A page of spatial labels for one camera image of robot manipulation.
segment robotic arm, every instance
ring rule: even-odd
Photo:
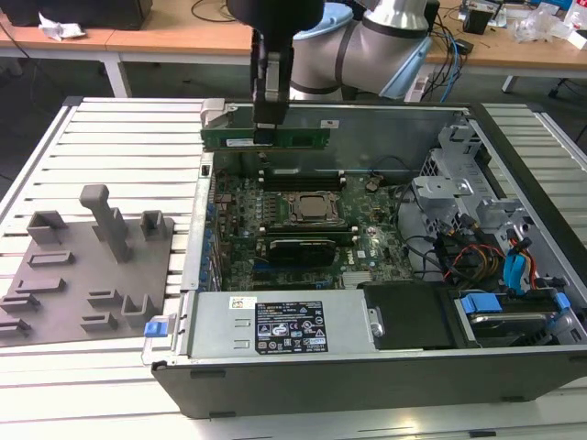
[[[294,64],[294,36],[322,20],[324,0],[227,0],[230,14],[253,28],[255,144],[275,144],[291,80],[303,99],[323,99],[324,91],[343,83],[389,98],[405,94],[431,46],[426,0],[354,1],[368,10],[362,21],[314,38],[298,36]],[[327,15],[327,21],[337,20]]]
[[[253,28],[250,81],[256,144],[273,144],[289,104],[293,38],[322,19],[324,0],[227,0],[228,11]]]

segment blue cable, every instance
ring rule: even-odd
[[[450,43],[452,44],[452,49],[454,50],[454,54],[455,54],[455,62],[453,64],[453,69],[450,72],[450,78],[449,78],[449,84],[447,85],[446,90],[444,91],[444,94],[442,95],[442,98],[440,98],[440,102],[444,103],[446,101],[446,99],[449,97],[450,92],[452,91],[452,86],[454,85],[455,82],[455,76],[457,71],[459,70],[459,48],[457,47],[457,42],[455,41],[455,39],[447,33],[444,32],[433,32],[435,35],[439,35],[440,37],[444,37],[445,39],[449,39]]]

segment label sticker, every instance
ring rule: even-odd
[[[340,121],[337,119],[323,119],[320,121],[320,128],[338,128]]]
[[[260,355],[328,351],[321,301],[258,302],[255,325],[255,350]]]
[[[255,144],[253,139],[227,139],[227,147],[267,147],[269,144]]]
[[[249,309],[255,308],[257,303],[256,296],[231,296],[228,303],[229,309]]]

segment motherboard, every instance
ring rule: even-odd
[[[356,289],[368,281],[411,280],[392,221],[393,187],[370,187],[371,177],[292,181],[220,171],[215,205],[221,289]]]

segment power supply label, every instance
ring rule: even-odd
[[[321,301],[257,302],[255,329],[255,349],[260,355],[328,351]]]

